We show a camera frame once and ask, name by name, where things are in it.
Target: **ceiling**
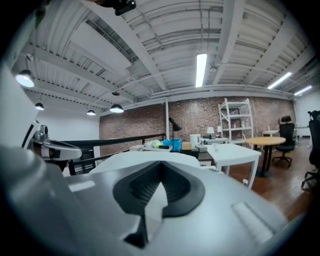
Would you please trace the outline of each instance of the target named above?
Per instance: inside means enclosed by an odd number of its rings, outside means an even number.
[[[292,99],[294,92],[320,82],[314,48],[277,0],[136,3],[135,10],[117,17],[113,9],[92,2],[51,1],[13,68],[32,71],[36,86],[28,88],[29,93],[94,107],[105,115],[115,103],[132,109],[165,98]],[[103,44],[111,44],[112,52],[124,57],[129,63],[125,73],[73,47],[73,33],[81,24],[99,33]],[[98,51],[105,53],[104,48]],[[208,59],[203,87],[195,88],[199,53],[207,53]],[[27,60],[26,54],[35,61]],[[110,55],[110,60],[116,65],[117,58]],[[287,72],[292,72],[290,79],[267,89]]]

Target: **wooden floor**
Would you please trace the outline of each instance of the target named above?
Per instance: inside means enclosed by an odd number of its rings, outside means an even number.
[[[301,183],[304,180],[305,173],[315,169],[315,167],[309,163],[309,155],[311,152],[311,148],[307,148],[309,139],[300,139],[300,142],[296,145],[298,145],[298,147],[287,154],[287,156],[293,158],[290,168],[288,168],[288,163],[283,160],[276,165],[277,160],[275,160],[270,164],[271,177],[256,177],[252,186],[254,192],[275,204],[289,221],[306,212],[313,199],[311,189],[307,183],[304,185],[305,189],[301,189]],[[277,157],[281,154],[281,152],[275,151],[272,153],[272,157]],[[259,166],[262,166],[262,161],[263,153],[259,159]],[[242,182],[243,179],[248,179],[249,173],[249,164],[230,167],[230,177],[240,182]]]

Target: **white wall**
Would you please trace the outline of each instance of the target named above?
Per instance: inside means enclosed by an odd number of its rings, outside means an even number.
[[[320,90],[299,97],[296,101],[296,108],[298,125],[307,126],[310,120],[308,111],[320,111]],[[310,136],[310,130],[308,128],[301,129],[300,134],[302,136]]]
[[[26,92],[36,103],[39,95]],[[36,120],[48,127],[49,138],[57,141],[87,141],[99,140],[99,111],[94,109],[96,116],[87,115],[84,105],[65,102],[65,100],[47,97],[43,99],[44,111],[39,111]],[[100,157],[100,147],[95,146],[94,157]],[[63,174],[68,175],[66,168]]]
[[[49,138],[57,141],[99,140],[99,118],[84,113],[45,107],[36,119],[48,126]]]

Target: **cardboard box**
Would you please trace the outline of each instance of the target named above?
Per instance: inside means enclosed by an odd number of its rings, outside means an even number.
[[[191,142],[182,142],[182,150],[192,150]]]

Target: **round wooden table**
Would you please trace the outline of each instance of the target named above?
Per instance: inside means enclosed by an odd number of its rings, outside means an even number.
[[[264,146],[264,158],[262,168],[258,168],[256,170],[256,177],[266,178],[271,175],[269,171],[270,168],[270,161],[272,158],[272,147],[274,145],[279,145],[286,142],[285,138],[282,137],[255,137],[255,138],[248,138],[245,140],[246,143],[253,144],[254,150],[258,149],[258,145]]]

